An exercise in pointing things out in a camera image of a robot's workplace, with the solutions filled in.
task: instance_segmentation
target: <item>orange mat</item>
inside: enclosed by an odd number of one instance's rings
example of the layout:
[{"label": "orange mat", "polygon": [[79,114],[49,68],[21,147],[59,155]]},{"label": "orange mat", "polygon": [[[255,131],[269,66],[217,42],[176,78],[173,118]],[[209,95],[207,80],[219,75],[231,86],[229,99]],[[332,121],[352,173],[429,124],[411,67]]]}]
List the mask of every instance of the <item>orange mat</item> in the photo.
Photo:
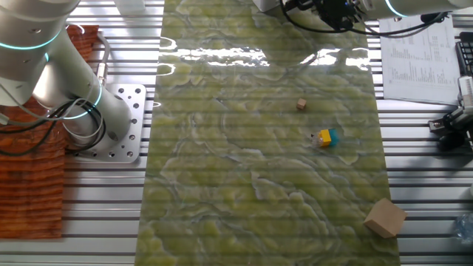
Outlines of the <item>orange mat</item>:
[{"label": "orange mat", "polygon": [[[72,25],[67,32],[87,60],[97,39],[98,26]],[[46,112],[32,98],[25,106],[39,115]],[[35,120],[18,107],[0,107],[0,112],[11,120]],[[0,149],[12,153],[26,151],[43,138],[49,127],[50,123],[45,123],[24,133],[0,134]],[[19,127],[0,127],[0,130],[14,129]],[[22,157],[0,155],[0,238],[61,237],[66,136],[61,124],[57,123],[44,145],[33,153]]]}]

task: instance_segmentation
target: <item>marble surface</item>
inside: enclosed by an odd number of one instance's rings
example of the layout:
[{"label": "marble surface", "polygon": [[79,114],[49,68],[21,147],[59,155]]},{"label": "marble surface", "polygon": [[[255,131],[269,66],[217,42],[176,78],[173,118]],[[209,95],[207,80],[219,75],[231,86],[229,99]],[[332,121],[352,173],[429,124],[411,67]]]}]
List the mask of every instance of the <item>marble surface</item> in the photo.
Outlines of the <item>marble surface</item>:
[{"label": "marble surface", "polygon": [[363,226],[389,198],[366,37],[251,0],[166,0],[162,36],[136,265],[399,265]]}]

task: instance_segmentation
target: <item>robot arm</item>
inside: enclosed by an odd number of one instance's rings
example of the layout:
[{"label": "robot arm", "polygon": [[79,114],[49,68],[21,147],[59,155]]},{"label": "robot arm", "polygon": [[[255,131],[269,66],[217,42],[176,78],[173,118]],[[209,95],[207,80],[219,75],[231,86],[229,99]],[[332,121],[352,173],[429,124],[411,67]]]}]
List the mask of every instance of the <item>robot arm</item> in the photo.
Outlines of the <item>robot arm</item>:
[{"label": "robot arm", "polygon": [[[82,59],[67,35],[65,23],[80,0],[0,0],[0,106],[18,106],[33,95],[44,107],[54,109],[85,99],[102,123],[82,106],[70,107],[63,125],[72,145],[88,146],[101,128],[106,134],[97,144],[106,149],[122,140],[131,124],[129,107],[103,84]],[[0,114],[0,123],[8,121]]]},{"label": "robot arm", "polygon": [[[279,5],[277,0],[253,1],[262,12]],[[316,2],[321,2],[330,12],[334,13],[344,13],[348,7],[357,7],[370,19],[415,16],[473,7],[473,0],[285,0],[285,5],[292,7],[310,5],[312,7]]]}]

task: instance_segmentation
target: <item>small wooden cube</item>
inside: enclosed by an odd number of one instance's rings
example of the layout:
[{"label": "small wooden cube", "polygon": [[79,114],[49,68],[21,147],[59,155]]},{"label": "small wooden cube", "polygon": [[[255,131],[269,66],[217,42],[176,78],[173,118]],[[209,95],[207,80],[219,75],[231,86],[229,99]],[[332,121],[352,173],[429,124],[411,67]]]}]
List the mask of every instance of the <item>small wooden cube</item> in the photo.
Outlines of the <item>small wooden cube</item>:
[{"label": "small wooden cube", "polygon": [[364,220],[364,225],[384,238],[397,236],[407,213],[388,199],[378,201]]},{"label": "small wooden cube", "polygon": [[306,103],[307,103],[306,100],[304,100],[304,99],[302,99],[302,98],[299,99],[299,100],[297,101],[297,109],[299,109],[299,110],[304,110]]}]

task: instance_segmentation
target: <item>cable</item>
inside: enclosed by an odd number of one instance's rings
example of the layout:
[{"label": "cable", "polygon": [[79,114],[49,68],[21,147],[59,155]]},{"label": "cable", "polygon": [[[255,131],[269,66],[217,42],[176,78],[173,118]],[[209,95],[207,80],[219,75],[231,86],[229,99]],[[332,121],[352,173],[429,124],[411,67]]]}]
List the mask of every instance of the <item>cable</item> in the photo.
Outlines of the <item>cable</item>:
[{"label": "cable", "polygon": [[66,129],[66,131],[68,131],[69,134],[71,134],[73,137],[82,138],[82,139],[87,139],[87,138],[94,137],[95,135],[98,134],[98,132],[101,131],[102,126],[103,126],[103,117],[101,117],[101,124],[98,126],[98,129],[97,129],[94,133],[92,133],[91,135],[89,135],[89,136],[80,136],[79,134],[76,134],[76,133],[74,133],[74,132],[71,132],[71,131],[66,127],[65,124],[63,124],[62,126],[63,126],[63,127]]},{"label": "cable", "polygon": [[[86,102],[89,101],[89,97],[90,95],[92,94],[92,90],[93,90],[93,86],[90,86],[90,90],[88,92],[88,95],[87,95],[87,98],[84,99],[84,98],[78,98],[75,100],[75,102],[71,105],[71,107],[68,108],[68,110],[66,111],[66,113],[64,115],[62,115],[61,117],[58,117],[58,118],[49,118],[47,116],[40,116],[40,115],[37,115],[33,112],[31,112],[28,108],[24,107],[21,103],[18,102],[18,100],[16,100],[13,95],[10,94],[10,92],[8,92],[7,89],[5,89],[5,87],[3,87],[2,84],[0,84],[0,89],[3,89],[3,91],[8,95],[8,97],[10,97],[13,102],[16,103],[16,105],[18,105],[18,107],[20,107],[24,112],[26,112],[27,114],[35,117],[35,118],[38,118],[36,121],[33,121],[33,122],[28,122],[28,123],[25,123],[25,122],[18,122],[18,121],[11,121],[9,120],[8,123],[11,124],[11,125],[14,125],[14,126],[31,126],[35,123],[38,123],[39,120],[47,120],[47,121],[60,121],[60,120],[63,120],[63,119],[76,119],[76,118],[80,118],[82,117],[82,115],[79,115],[79,116],[76,116],[76,117],[67,117],[67,115],[69,115],[69,113],[72,111],[72,108],[73,106],[77,105],[79,102],[83,101],[83,103],[79,106],[79,107],[82,107]],[[100,94],[99,94],[99,97],[98,97],[98,100],[100,100],[100,97],[101,97],[101,90],[102,88],[100,87]]]},{"label": "cable", "polygon": [[303,30],[307,30],[307,31],[310,31],[310,32],[313,32],[313,33],[345,33],[345,32],[348,31],[348,30],[318,30],[318,29],[311,29],[311,28],[306,27],[304,25],[301,25],[301,24],[295,22],[293,19],[291,19],[289,14],[287,14],[286,9],[284,8],[284,3],[282,2],[282,0],[279,0],[279,5],[281,6],[282,14],[287,19],[287,21],[289,21],[292,25],[294,25],[296,27],[299,27]]},{"label": "cable", "polygon": [[[60,111],[62,110],[65,110],[66,108],[69,108],[70,105],[73,104],[72,101],[68,102],[68,103],[65,103],[63,106],[59,107],[58,109],[54,110],[52,113],[51,113],[51,117],[54,117],[56,115],[59,114]],[[0,130],[0,134],[16,134],[16,133],[22,133],[22,132],[27,132],[31,129],[35,129],[41,125],[44,125],[45,123],[47,123],[47,120],[41,120],[39,121],[38,123],[35,123],[31,126],[28,126],[26,128],[23,128],[23,129],[16,129],[16,130]]]},{"label": "cable", "polygon": [[412,32],[414,30],[419,30],[419,29],[422,29],[424,27],[429,27],[432,24],[441,21],[446,15],[448,15],[447,12],[440,13],[436,18],[432,19],[429,22],[422,23],[420,25],[410,27],[410,28],[407,28],[407,29],[404,29],[404,30],[396,30],[396,31],[387,32],[387,33],[369,33],[369,32],[366,32],[366,31],[363,31],[363,30],[357,30],[357,29],[349,29],[349,31],[354,32],[354,33],[363,34],[363,35],[373,35],[373,36],[378,36],[378,37],[386,37],[386,36],[389,36],[389,35],[409,33],[409,32]]},{"label": "cable", "polygon": [[[61,109],[59,111],[59,115],[62,115],[65,112],[65,110],[66,109]],[[30,154],[30,153],[34,152],[39,146],[43,145],[46,142],[47,138],[51,134],[51,131],[52,131],[52,129],[54,129],[57,122],[58,121],[53,121],[51,123],[51,126],[47,130],[46,134],[44,134],[43,138],[41,140],[39,140],[39,142],[36,143],[36,145],[31,147],[30,149],[28,149],[26,151],[23,151],[23,152],[20,152],[20,153],[12,153],[12,152],[8,152],[8,151],[0,150],[0,155],[4,155],[4,156],[8,156],[8,157],[20,157],[20,156],[24,156],[24,155],[27,155],[27,154]]]},{"label": "cable", "polygon": [[103,37],[102,33],[98,33],[97,37],[101,40],[102,44],[105,46],[105,52],[103,53],[102,63],[106,63],[109,60],[110,56],[110,44],[109,41],[105,37]]},{"label": "cable", "polygon": [[[101,116],[101,118],[102,118],[102,114],[100,114],[100,112],[99,112],[97,109],[93,109],[93,111],[97,112],[97,113]],[[102,126],[99,126],[99,125],[98,125],[98,121],[97,121],[97,119],[95,118],[95,116],[91,114],[91,117],[92,117],[92,119],[94,120],[94,122],[95,122],[95,124],[97,125],[97,127],[102,127],[102,128],[103,128],[102,134],[101,134],[100,136],[97,136],[97,137],[95,138],[95,140],[92,141],[92,142],[91,142],[89,145],[87,145],[87,146],[84,146],[84,147],[82,147],[82,148],[75,149],[75,150],[73,150],[73,149],[66,149],[66,153],[67,153],[67,154],[76,154],[76,153],[78,153],[78,152],[86,151],[86,150],[88,150],[88,149],[90,149],[90,148],[96,146],[97,144],[99,144],[99,142],[101,142],[102,139],[105,137],[105,133],[106,133],[106,124],[105,124],[105,121],[102,119],[102,122],[101,122]]]},{"label": "cable", "polygon": [[[311,31],[311,32],[314,32],[314,33],[345,33],[347,31],[350,31],[350,32],[353,32],[353,33],[358,33],[358,34],[363,34],[363,35],[373,35],[373,36],[378,36],[378,37],[387,37],[389,38],[391,35],[398,35],[398,34],[403,34],[403,33],[408,33],[407,35],[403,36],[403,37],[408,37],[408,36],[411,36],[411,35],[414,35],[414,34],[417,34],[417,33],[420,33],[422,31],[424,31],[427,27],[430,27],[431,25],[433,25],[434,23],[436,22],[439,22],[439,21],[442,21],[443,18],[445,16],[448,15],[447,12],[444,12],[444,13],[440,13],[436,18],[432,19],[431,21],[429,22],[426,22],[426,23],[423,23],[423,24],[420,24],[418,26],[414,26],[414,27],[410,27],[408,29],[404,29],[404,30],[396,30],[396,31],[392,31],[392,32],[387,32],[387,33],[377,33],[376,31],[372,31],[372,32],[366,32],[366,31],[363,31],[363,30],[357,30],[357,29],[344,29],[344,30],[318,30],[318,29],[311,29],[309,27],[306,27],[304,25],[300,25],[299,23],[295,22],[293,19],[290,18],[290,16],[287,14],[287,11],[286,9],[284,8],[284,3],[282,2],[282,0],[279,0],[279,5],[281,6],[281,10],[282,10],[282,13],[284,15],[284,17],[291,23],[293,24],[294,26],[296,27],[299,27],[303,30],[307,30],[307,31]],[[401,36],[394,36],[393,38],[403,38]]]},{"label": "cable", "polygon": [[[371,28],[371,27],[368,26],[366,23],[364,23],[364,20],[360,17],[360,15],[355,15],[355,18],[356,18],[361,24],[363,24],[363,26],[364,26],[365,28],[367,28],[370,32],[372,32],[372,33],[378,33],[378,32],[376,32],[373,28]],[[423,32],[424,30],[427,30],[430,26],[432,26],[432,24],[430,24],[429,26],[425,26],[425,27],[423,27],[423,28],[421,28],[421,29],[419,29],[419,30],[416,30],[416,31],[414,31],[414,32],[412,32],[412,33],[408,33],[408,34],[406,34],[406,35],[394,35],[394,36],[389,35],[389,36],[382,36],[382,37],[384,37],[384,38],[406,38],[406,37],[414,36],[414,35],[416,35],[416,34],[418,34],[418,33],[421,33],[421,32]]]}]

